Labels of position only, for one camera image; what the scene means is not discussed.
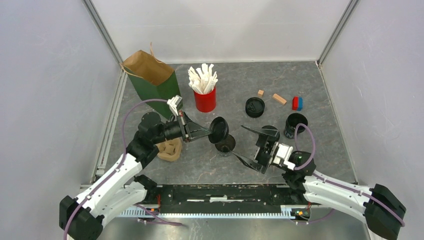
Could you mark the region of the black coffee cup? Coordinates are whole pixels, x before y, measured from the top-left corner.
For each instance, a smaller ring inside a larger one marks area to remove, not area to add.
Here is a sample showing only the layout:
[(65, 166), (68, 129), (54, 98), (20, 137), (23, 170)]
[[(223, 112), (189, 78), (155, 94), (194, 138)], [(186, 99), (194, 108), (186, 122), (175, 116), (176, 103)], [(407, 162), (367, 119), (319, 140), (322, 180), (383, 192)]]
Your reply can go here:
[(308, 119), (301, 113), (290, 114), (286, 121), (283, 134), (288, 139), (294, 139), (295, 129), (298, 124), (308, 125)]
[(216, 143), (214, 146), (220, 156), (229, 157), (236, 146), (236, 140), (229, 134), (226, 139)]
[(265, 125), (262, 127), (262, 129), (267, 129), (267, 130), (275, 130), (275, 131), (279, 131), (275, 126), (272, 125)]

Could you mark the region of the long wooden block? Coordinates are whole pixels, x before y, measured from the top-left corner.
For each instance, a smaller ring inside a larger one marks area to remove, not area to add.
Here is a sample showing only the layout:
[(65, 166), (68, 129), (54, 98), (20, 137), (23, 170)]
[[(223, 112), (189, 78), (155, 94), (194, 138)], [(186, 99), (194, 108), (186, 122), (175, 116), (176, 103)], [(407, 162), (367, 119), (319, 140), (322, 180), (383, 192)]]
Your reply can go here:
[(287, 103), (287, 100), (281, 97), (280, 95), (278, 95), (277, 93), (274, 93), (272, 95), (272, 98), (282, 105), (285, 105)]

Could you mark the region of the red cup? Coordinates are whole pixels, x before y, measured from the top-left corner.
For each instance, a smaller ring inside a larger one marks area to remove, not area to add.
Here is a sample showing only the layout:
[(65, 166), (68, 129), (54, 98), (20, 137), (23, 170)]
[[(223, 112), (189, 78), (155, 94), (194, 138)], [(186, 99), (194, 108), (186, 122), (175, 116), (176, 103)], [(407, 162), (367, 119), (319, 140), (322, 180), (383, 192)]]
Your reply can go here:
[(216, 88), (207, 94), (199, 94), (196, 91), (194, 91), (193, 94), (195, 106), (198, 111), (209, 113), (216, 108)]

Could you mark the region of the red and blue block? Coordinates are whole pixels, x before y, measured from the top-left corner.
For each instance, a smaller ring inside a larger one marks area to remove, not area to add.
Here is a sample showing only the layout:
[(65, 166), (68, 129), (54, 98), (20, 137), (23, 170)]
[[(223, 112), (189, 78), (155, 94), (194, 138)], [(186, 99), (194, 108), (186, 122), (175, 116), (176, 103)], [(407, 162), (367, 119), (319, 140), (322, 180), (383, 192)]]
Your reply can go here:
[(303, 109), (303, 98), (299, 96), (294, 96), (292, 99), (292, 110), (301, 111)]

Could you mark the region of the green paper bag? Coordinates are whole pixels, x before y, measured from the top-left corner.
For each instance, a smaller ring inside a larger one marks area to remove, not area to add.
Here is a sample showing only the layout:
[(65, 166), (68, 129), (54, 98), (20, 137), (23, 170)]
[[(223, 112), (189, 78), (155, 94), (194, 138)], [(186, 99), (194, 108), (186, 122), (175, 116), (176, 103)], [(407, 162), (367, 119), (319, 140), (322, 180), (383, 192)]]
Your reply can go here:
[(152, 47), (150, 52), (136, 51), (120, 66), (141, 100), (167, 101), (176, 95), (182, 96), (174, 68), (157, 59)]

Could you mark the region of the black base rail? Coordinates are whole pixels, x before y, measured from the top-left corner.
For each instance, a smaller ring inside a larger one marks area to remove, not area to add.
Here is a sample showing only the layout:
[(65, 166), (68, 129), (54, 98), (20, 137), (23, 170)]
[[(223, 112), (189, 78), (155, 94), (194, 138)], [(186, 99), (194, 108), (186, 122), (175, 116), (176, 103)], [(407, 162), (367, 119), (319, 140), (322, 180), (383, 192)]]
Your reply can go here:
[(163, 184), (139, 202), (159, 216), (290, 217), (311, 204), (286, 184)]

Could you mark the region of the black coffee lid stack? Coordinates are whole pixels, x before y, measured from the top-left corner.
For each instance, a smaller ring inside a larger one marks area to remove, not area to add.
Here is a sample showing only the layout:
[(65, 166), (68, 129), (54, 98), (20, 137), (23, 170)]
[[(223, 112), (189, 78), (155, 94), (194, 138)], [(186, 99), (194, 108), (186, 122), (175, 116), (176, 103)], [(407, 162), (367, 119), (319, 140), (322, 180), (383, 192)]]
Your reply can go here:
[(251, 118), (259, 118), (265, 111), (265, 102), (259, 97), (250, 97), (245, 103), (245, 112)]

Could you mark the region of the white wrapped stirrer bundle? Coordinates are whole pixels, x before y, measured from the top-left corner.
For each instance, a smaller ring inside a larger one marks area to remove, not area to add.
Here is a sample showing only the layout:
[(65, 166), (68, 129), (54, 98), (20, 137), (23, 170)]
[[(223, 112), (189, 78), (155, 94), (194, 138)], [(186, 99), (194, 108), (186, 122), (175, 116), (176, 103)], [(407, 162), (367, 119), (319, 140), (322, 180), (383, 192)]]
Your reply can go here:
[(218, 82), (217, 72), (213, 72), (214, 64), (203, 63), (201, 67), (188, 69), (189, 86), (195, 93), (206, 95), (215, 89)]

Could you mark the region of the small wooden cube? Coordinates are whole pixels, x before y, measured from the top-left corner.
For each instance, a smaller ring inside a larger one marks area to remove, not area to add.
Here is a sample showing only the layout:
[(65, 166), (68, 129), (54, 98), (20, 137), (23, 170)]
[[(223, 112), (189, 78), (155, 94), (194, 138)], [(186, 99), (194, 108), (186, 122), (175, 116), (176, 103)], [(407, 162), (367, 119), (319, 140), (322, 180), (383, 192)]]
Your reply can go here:
[(263, 91), (263, 90), (259, 90), (259, 91), (257, 92), (257, 96), (258, 96), (259, 98), (262, 98), (262, 97), (263, 97), (263, 95), (264, 95), (264, 91)]

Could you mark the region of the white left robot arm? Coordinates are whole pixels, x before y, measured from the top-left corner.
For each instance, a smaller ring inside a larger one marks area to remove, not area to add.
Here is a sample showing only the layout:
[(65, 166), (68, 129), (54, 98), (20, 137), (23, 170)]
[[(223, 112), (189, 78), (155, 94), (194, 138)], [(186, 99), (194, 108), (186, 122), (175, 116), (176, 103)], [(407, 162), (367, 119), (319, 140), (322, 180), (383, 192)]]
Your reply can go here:
[(84, 192), (76, 197), (67, 195), (61, 200), (59, 227), (63, 229), (63, 239), (96, 240), (106, 225), (130, 206), (142, 201), (153, 203), (157, 190), (149, 178), (141, 176), (126, 189), (122, 187), (157, 156), (158, 144), (179, 138), (189, 143), (213, 132), (213, 124), (204, 127), (183, 111), (172, 121), (143, 119), (113, 167)]

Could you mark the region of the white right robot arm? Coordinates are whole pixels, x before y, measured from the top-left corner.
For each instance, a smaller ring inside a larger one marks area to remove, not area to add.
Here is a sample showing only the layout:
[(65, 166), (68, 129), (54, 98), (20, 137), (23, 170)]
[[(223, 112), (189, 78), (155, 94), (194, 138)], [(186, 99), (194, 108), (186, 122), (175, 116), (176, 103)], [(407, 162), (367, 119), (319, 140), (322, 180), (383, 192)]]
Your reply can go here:
[(386, 186), (348, 183), (317, 171), (314, 142), (311, 152), (301, 151), (297, 146), (279, 143), (280, 132), (273, 126), (245, 129), (258, 135), (258, 150), (253, 159), (237, 152), (234, 155), (244, 166), (260, 173), (270, 166), (283, 170), (282, 178), (290, 188), (288, 196), (293, 203), (307, 201), (326, 206), (365, 223), (381, 238), (398, 238), (407, 209)]

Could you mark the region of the brown cardboard cup carrier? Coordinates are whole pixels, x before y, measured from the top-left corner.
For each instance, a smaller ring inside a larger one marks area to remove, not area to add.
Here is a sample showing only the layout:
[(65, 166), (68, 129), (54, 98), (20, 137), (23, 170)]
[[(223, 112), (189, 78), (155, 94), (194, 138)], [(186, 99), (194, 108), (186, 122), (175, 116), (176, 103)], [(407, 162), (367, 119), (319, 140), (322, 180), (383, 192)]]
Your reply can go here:
[(159, 153), (157, 157), (161, 160), (168, 162), (174, 162), (179, 159), (182, 152), (182, 140), (181, 138), (175, 138), (156, 144)]

